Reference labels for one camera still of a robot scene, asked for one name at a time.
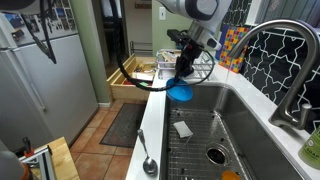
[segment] green wall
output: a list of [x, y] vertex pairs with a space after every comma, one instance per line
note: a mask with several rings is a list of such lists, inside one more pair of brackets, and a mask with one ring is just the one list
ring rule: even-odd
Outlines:
[[97, 45], [88, 0], [70, 0], [98, 103], [109, 103], [101, 47]]
[[166, 20], [159, 20], [159, 7], [162, 4], [152, 1], [152, 49], [155, 55], [159, 49], [175, 48], [175, 43], [167, 36], [167, 29], [188, 30], [191, 20], [180, 15], [166, 12]]

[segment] light switch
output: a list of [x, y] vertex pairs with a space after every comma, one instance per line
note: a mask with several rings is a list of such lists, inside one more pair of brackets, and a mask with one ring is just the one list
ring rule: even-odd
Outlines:
[[166, 20], [166, 8], [165, 7], [159, 7], [159, 20]]

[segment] white refrigerator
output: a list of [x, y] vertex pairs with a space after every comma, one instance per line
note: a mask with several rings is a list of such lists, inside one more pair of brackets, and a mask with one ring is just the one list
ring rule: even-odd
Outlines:
[[[11, 151], [26, 136], [35, 148], [62, 136], [70, 144], [98, 108], [72, 10], [53, 10], [46, 24], [57, 64], [18, 15], [0, 14], [0, 140]], [[44, 40], [37, 15], [27, 18]]]

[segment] spoon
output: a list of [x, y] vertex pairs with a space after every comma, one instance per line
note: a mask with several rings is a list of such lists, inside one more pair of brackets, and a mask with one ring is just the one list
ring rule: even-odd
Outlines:
[[144, 170], [144, 172], [146, 172], [149, 175], [155, 175], [155, 174], [157, 174], [157, 171], [158, 171], [157, 162], [149, 157], [149, 154], [148, 154], [148, 151], [147, 151], [147, 148], [145, 145], [145, 139], [144, 139], [142, 129], [138, 130], [138, 135], [139, 135], [140, 141], [144, 147], [144, 150], [147, 154], [147, 157], [143, 162], [143, 170]]

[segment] faucet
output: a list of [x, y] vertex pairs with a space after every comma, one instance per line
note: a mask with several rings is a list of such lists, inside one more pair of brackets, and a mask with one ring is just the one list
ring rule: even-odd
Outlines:
[[230, 51], [229, 57], [239, 58], [246, 42], [261, 31], [272, 28], [287, 28], [300, 33], [308, 45], [308, 54], [303, 63], [300, 72], [295, 78], [285, 97], [282, 99], [275, 112], [269, 118], [269, 122], [275, 126], [291, 126], [296, 129], [304, 129], [312, 108], [310, 104], [303, 104], [301, 109], [301, 118], [293, 117], [291, 108], [298, 90], [302, 87], [308, 73], [311, 71], [315, 61], [319, 58], [320, 41], [316, 31], [307, 23], [300, 20], [277, 19], [262, 23], [249, 31]]

